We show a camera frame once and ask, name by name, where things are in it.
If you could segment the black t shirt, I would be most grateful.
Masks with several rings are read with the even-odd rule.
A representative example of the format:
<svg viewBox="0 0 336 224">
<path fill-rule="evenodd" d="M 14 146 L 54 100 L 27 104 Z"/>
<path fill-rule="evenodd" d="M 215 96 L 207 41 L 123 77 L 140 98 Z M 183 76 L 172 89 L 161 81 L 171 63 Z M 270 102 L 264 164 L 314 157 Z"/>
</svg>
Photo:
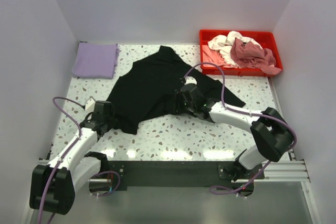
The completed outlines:
<svg viewBox="0 0 336 224">
<path fill-rule="evenodd" d="M 131 70 L 118 78 L 107 100 L 113 105 L 113 129 L 137 134 L 142 121 L 174 114 L 175 91 L 188 73 L 197 81 L 202 94 L 216 102 L 221 99 L 222 83 L 185 63 L 171 47 L 135 61 Z"/>
</svg>

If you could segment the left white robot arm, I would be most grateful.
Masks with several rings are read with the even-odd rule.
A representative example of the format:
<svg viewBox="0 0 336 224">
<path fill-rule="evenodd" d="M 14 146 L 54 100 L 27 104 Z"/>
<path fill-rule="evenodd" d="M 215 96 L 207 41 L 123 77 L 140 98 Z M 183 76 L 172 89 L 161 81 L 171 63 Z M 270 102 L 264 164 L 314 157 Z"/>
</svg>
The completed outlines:
<svg viewBox="0 0 336 224">
<path fill-rule="evenodd" d="M 114 107 L 108 101 L 85 105 L 88 112 L 72 140 L 47 164 L 38 164 L 32 172 L 29 206 L 66 215 L 76 192 L 93 176 L 108 174 L 106 154 L 90 149 L 116 124 Z"/>
</svg>

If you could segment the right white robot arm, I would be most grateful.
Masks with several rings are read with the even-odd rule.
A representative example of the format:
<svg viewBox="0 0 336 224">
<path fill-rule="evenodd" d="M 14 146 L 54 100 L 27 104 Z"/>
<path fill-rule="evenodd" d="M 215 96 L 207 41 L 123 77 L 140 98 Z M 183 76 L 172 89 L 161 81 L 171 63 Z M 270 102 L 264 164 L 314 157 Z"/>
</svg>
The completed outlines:
<svg viewBox="0 0 336 224">
<path fill-rule="evenodd" d="M 234 126 L 253 136 L 255 145 L 244 150 L 224 168 L 233 180 L 246 178 L 265 161 L 278 162 L 296 143 L 293 130 L 276 109 L 249 111 L 222 101 L 216 102 L 206 98 L 193 83 L 175 91 L 174 110 L 204 121 Z"/>
</svg>

